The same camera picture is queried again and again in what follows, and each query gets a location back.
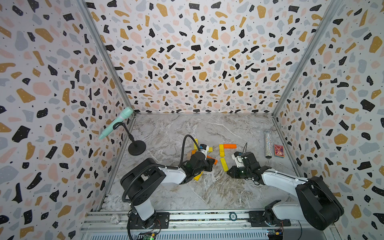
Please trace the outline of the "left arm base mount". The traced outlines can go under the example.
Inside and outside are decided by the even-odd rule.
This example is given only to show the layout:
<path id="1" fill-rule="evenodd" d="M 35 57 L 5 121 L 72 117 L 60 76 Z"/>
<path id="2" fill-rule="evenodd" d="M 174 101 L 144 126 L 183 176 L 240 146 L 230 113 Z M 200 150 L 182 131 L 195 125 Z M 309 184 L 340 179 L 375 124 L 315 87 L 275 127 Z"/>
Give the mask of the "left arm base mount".
<path id="1" fill-rule="evenodd" d="M 170 223 L 169 212 L 155 212 L 147 220 L 142 220 L 139 214 L 131 213 L 127 223 L 129 230 L 168 229 Z"/>

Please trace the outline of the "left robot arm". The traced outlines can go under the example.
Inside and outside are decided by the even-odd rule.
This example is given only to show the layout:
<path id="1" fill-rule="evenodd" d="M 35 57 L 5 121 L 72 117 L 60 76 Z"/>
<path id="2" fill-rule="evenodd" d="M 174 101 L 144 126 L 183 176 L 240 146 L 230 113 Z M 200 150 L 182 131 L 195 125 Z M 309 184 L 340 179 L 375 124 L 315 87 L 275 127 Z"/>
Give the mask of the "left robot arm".
<path id="1" fill-rule="evenodd" d="M 156 163 L 152 158 L 145 159 L 121 179 L 122 202 L 129 204 L 142 221 L 152 219 L 156 211 L 150 197 L 161 184 L 187 184 L 202 172 L 211 172 L 216 164 L 217 160 L 208 157 L 204 150 L 195 152 L 178 167 Z"/>

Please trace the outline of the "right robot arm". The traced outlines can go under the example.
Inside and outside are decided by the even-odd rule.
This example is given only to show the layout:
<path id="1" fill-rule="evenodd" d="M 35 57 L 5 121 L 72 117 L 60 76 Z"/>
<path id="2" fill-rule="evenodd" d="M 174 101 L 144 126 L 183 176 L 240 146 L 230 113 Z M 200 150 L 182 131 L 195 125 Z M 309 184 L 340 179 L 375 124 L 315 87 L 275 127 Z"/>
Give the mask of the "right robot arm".
<path id="1" fill-rule="evenodd" d="M 251 152 L 235 152 L 232 158 L 236 166 L 227 171 L 231 178 L 274 187 L 295 198 L 292 203 L 275 200 L 265 206 L 262 216 L 256 218 L 260 223 L 274 227 L 283 220 L 304 221 L 323 231 L 345 213 L 343 206 L 319 177 L 302 178 L 261 166 Z"/>

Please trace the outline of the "orange block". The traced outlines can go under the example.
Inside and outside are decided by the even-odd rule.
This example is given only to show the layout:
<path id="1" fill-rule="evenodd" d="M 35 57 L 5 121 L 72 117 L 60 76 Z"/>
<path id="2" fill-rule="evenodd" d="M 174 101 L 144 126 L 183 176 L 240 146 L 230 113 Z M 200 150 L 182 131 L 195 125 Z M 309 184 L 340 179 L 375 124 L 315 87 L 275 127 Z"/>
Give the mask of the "orange block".
<path id="1" fill-rule="evenodd" d="M 236 149 L 237 145 L 236 144 L 223 144 L 224 149 Z"/>

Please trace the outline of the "black microphone stand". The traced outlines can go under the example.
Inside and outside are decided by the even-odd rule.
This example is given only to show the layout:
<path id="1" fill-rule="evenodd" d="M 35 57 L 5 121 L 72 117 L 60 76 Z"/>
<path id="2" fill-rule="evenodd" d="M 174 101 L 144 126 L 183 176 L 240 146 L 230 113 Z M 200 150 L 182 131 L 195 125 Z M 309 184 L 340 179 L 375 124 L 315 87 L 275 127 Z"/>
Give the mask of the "black microphone stand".
<path id="1" fill-rule="evenodd" d="M 120 126 L 122 126 L 125 129 L 125 131 L 128 134 L 128 138 L 131 141 L 130 145 L 128 146 L 129 154 L 132 156 L 139 156 L 143 154 L 147 148 L 147 145 L 143 141 L 140 141 L 140 140 L 136 141 L 134 136 L 128 130 L 125 123 L 116 124 L 114 130 L 116 130 Z"/>

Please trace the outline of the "yellow block bottom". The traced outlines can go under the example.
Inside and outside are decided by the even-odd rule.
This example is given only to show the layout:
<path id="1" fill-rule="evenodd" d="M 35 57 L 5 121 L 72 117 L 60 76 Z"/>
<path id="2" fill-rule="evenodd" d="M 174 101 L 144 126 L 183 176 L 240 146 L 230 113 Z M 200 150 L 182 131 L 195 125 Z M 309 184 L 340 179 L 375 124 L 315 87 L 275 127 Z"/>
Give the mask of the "yellow block bottom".
<path id="1" fill-rule="evenodd" d="M 196 177 L 194 177 L 194 180 L 198 181 L 200 179 L 200 177 L 202 176 L 203 172 L 201 172 L 199 175 L 197 175 Z"/>

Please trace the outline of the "red playing card box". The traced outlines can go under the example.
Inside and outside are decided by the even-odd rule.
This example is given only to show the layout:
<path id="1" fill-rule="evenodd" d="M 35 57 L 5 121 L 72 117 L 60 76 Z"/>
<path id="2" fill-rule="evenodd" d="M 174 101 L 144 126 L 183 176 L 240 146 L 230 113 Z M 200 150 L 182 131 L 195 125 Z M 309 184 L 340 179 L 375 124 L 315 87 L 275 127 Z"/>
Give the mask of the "red playing card box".
<path id="1" fill-rule="evenodd" d="M 274 155 L 275 157 L 284 158 L 285 157 L 284 146 L 274 145 Z"/>

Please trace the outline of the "mint green microphone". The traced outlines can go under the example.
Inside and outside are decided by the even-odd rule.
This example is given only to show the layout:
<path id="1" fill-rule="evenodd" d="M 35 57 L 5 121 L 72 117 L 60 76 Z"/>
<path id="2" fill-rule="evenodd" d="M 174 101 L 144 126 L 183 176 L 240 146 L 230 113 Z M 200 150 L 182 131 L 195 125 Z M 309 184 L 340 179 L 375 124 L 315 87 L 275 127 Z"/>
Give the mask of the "mint green microphone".
<path id="1" fill-rule="evenodd" d="M 125 109 L 123 109 L 122 112 L 101 132 L 101 134 L 99 135 L 99 140 L 102 140 L 107 137 L 115 129 L 116 124 L 123 123 L 133 113 L 134 110 L 130 107 L 126 107 Z"/>

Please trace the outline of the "yellow block top vertical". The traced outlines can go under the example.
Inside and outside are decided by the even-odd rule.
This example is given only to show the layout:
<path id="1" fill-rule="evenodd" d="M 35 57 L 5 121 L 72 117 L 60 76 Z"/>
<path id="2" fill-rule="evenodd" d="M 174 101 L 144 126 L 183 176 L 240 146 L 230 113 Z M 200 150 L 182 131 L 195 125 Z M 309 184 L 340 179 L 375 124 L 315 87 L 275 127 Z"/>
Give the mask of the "yellow block top vertical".
<path id="1" fill-rule="evenodd" d="M 198 139 L 195 139 L 196 144 L 194 144 L 194 150 L 198 150 Z"/>

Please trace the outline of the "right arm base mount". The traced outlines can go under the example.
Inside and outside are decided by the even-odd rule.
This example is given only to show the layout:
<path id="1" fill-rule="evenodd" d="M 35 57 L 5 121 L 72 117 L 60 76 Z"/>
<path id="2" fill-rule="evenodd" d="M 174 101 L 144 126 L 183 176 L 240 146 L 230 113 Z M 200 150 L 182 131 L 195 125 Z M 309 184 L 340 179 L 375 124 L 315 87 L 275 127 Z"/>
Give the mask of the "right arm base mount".
<path id="1" fill-rule="evenodd" d="M 279 220 L 271 211 L 250 211 L 248 222 L 252 227 L 290 227 L 290 220 Z"/>

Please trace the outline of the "orange block diagonal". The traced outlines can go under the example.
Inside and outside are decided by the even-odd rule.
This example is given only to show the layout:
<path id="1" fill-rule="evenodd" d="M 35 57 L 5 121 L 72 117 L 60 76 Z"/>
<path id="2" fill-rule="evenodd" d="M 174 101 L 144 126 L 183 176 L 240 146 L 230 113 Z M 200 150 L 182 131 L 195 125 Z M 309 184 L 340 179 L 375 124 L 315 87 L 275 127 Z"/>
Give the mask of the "orange block diagonal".
<path id="1" fill-rule="evenodd" d="M 208 158 L 210 158 L 210 159 L 212 159 L 212 161 L 214 161 L 214 165 L 217 165 L 218 160 L 216 160 L 216 159 L 214 159 L 214 158 L 212 158 L 212 157 L 209 157 L 209 156 L 208 156 Z"/>

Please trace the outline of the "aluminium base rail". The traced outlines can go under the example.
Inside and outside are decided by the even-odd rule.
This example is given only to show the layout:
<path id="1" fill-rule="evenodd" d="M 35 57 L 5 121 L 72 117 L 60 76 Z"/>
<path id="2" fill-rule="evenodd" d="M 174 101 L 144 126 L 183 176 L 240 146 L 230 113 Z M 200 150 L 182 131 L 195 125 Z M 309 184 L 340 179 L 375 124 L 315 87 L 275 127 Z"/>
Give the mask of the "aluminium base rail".
<path id="1" fill-rule="evenodd" d="M 336 227 L 323 231 L 309 223 L 263 222 L 262 210 L 159 211 L 145 229 L 129 212 L 90 212 L 81 229 L 83 240 L 339 240 Z"/>

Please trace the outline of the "glitter filled clear tube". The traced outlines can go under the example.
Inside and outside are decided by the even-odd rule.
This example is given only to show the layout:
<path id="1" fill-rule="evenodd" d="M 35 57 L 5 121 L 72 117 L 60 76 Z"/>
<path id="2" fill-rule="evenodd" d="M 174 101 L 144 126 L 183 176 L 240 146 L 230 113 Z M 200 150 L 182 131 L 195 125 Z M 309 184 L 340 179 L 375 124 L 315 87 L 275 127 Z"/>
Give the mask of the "glitter filled clear tube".
<path id="1" fill-rule="evenodd" d="M 271 159 L 273 154 L 272 132 L 265 130 L 265 157 Z"/>

